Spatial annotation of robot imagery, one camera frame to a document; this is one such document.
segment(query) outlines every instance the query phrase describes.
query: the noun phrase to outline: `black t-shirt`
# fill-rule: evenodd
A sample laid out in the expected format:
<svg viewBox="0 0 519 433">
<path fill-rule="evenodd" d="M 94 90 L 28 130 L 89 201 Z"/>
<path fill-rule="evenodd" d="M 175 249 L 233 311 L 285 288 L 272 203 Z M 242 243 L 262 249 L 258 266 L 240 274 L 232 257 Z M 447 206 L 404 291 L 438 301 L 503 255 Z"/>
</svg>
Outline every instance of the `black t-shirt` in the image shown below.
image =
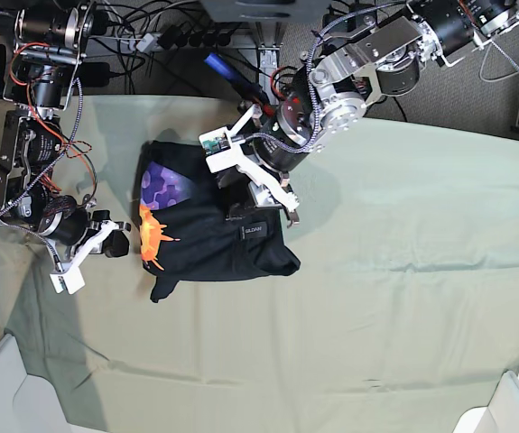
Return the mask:
<svg viewBox="0 0 519 433">
<path fill-rule="evenodd" d="M 144 146 L 134 221 L 144 268 L 157 277 L 153 302 L 167 298 L 179 281 L 242 281 L 299 270 L 300 261 L 284 245 L 279 210 L 226 220 L 233 191 L 240 189 L 217 187 L 198 146 Z"/>
</svg>

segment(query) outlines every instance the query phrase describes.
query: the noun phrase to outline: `purple graphic print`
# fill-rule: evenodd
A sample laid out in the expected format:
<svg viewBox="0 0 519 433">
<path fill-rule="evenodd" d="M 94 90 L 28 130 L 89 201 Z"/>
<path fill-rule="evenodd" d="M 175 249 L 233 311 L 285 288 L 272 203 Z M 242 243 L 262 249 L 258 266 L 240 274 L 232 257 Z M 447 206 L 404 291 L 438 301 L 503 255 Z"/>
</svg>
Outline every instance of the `purple graphic print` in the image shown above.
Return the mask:
<svg viewBox="0 0 519 433">
<path fill-rule="evenodd" d="M 141 183 L 141 204 L 151 210 L 165 209 L 189 199 L 193 187 L 179 173 L 151 162 Z"/>
</svg>

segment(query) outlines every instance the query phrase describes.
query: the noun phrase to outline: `screw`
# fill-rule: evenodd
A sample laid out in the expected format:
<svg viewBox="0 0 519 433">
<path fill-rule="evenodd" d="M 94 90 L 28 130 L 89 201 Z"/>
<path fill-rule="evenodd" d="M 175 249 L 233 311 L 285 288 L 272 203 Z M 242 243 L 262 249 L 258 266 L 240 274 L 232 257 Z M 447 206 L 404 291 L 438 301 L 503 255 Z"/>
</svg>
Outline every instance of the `screw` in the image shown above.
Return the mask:
<svg viewBox="0 0 519 433">
<path fill-rule="evenodd" d="M 328 72 L 325 69 L 315 69 L 313 71 L 313 81 L 316 84 L 324 84 L 328 80 Z"/>
<path fill-rule="evenodd" d="M 375 25 L 375 19 L 373 16 L 371 15 L 366 15 L 364 16 L 364 24 L 367 26 L 367 27 L 371 27 L 372 25 Z"/>
</svg>

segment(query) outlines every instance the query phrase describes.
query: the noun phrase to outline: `shirt label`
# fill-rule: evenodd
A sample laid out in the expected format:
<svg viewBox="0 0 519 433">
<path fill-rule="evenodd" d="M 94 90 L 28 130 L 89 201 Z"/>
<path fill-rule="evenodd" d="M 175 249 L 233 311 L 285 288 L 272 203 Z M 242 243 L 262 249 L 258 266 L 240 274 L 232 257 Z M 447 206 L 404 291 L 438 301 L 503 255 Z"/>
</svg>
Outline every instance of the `shirt label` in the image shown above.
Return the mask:
<svg viewBox="0 0 519 433">
<path fill-rule="evenodd" d="M 253 223 L 241 227 L 241 239 L 256 239 L 267 236 L 267 223 Z"/>
</svg>

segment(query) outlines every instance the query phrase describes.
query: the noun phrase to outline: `orange graphic print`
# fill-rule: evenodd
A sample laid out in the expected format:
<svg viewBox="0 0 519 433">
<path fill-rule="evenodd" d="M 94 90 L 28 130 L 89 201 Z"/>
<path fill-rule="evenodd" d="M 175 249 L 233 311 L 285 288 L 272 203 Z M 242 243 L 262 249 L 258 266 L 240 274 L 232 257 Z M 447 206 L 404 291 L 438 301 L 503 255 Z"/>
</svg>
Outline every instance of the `orange graphic print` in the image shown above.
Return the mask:
<svg viewBox="0 0 519 433">
<path fill-rule="evenodd" d="M 145 205 L 139 206 L 139 215 L 141 216 L 141 258 L 144 262 L 153 262 L 153 264 L 164 271 L 163 267 L 157 262 L 157 253 L 161 242 L 180 241 L 163 233 L 167 228 L 165 224 L 159 223 Z"/>
</svg>

